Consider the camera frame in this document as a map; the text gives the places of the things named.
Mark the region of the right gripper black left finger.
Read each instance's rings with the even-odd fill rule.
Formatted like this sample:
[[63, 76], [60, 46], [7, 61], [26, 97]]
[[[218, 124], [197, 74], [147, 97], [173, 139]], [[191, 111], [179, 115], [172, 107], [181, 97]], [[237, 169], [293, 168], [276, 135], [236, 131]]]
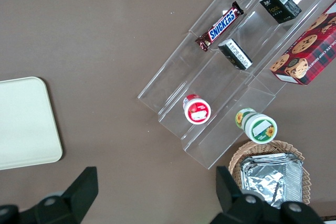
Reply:
[[60, 195], [49, 196], [20, 213], [20, 223], [81, 223], [98, 195], [96, 167], [86, 167]]

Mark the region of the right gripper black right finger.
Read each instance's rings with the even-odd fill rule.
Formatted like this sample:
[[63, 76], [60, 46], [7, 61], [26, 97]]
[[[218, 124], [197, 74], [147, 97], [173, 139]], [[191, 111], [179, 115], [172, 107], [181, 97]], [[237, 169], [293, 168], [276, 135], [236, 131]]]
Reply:
[[243, 193], [228, 168], [216, 167], [216, 195], [222, 208], [211, 223], [283, 223], [280, 210]]

